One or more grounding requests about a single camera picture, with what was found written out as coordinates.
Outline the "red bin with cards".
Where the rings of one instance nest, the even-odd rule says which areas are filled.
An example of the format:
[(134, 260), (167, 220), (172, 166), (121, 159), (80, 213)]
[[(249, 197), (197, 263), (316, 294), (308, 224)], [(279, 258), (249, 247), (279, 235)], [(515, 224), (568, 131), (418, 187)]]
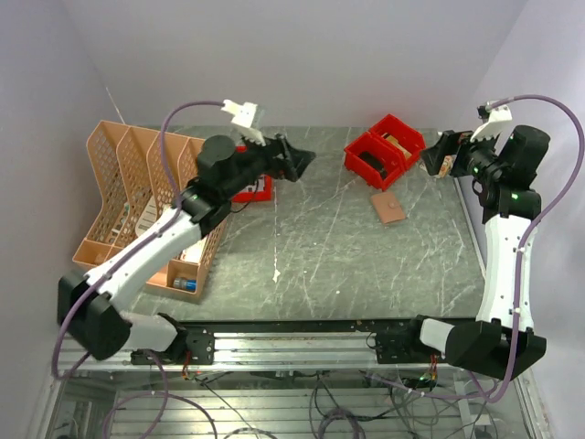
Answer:
[(256, 183), (246, 186), (236, 194), (232, 201), (236, 203), (270, 201), (273, 197), (272, 186), (272, 178), (262, 175)]

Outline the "brown leather card holder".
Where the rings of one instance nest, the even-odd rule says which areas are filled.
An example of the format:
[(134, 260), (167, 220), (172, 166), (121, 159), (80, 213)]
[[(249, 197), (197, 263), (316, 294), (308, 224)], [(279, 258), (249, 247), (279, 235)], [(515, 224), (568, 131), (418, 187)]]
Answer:
[(370, 200), (382, 224), (386, 225), (406, 218), (406, 214), (393, 192), (387, 191), (375, 194)]

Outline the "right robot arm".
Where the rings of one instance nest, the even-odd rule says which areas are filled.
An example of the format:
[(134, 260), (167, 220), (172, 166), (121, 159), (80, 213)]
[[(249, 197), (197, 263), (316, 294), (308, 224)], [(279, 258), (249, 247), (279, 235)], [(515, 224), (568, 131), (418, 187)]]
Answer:
[(481, 187), (476, 195), (488, 247), (484, 295), (473, 321), (450, 324), (417, 316), (402, 347), (416, 362), (441, 354), (454, 367), (513, 380), (542, 359), (547, 349), (547, 341), (534, 332), (530, 310), (528, 231), (541, 212), (541, 197), (531, 184), (550, 137), (535, 127), (518, 125), (501, 151), (495, 149), (496, 141), (480, 139), (471, 131), (446, 131), (420, 154), (430, 175), (436, 175), (443, 159), (451, 156), (452, 176), (470, 176)]

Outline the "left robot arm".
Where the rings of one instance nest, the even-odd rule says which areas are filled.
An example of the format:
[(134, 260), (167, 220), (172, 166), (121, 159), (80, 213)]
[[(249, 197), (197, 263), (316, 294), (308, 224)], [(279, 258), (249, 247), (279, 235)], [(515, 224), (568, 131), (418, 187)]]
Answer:
[(220, 225), (245, 187), (262, 176), (295, 182), (315, 157), (282, 134), (263, 145), (247, 141), (242, 151), (225, 135), (209, 137), (196, 158), (197, 175), (150, 229), (102, 265), (60, 278), (61, 327), (97, 360), (149, 349), (166, 363), (178, 362), (188, 349), (186, 329), (170, 316), (124, 308), (167, 262)]

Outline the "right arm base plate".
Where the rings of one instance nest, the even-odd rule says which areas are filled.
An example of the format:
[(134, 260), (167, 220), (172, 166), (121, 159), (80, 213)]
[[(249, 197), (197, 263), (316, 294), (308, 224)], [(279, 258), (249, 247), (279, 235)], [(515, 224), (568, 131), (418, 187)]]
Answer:
[(444, 363), (442, 353), (423, 345), (407, 333), (370, 333), (366, 345), (375, 353), (378, 364), (430, 363), (435, 356)]

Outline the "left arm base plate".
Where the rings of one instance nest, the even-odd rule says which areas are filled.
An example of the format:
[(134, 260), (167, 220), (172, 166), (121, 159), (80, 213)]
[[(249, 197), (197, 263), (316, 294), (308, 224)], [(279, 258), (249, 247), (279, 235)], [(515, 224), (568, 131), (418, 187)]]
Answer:
[(133, 365), (154, 365), (158, 358), (163, 365), (211, 365), (214, 361), (215, 338), (201, 328), (179, 334), (165, 351), (148, 353), (140, 349), (131, 353)]

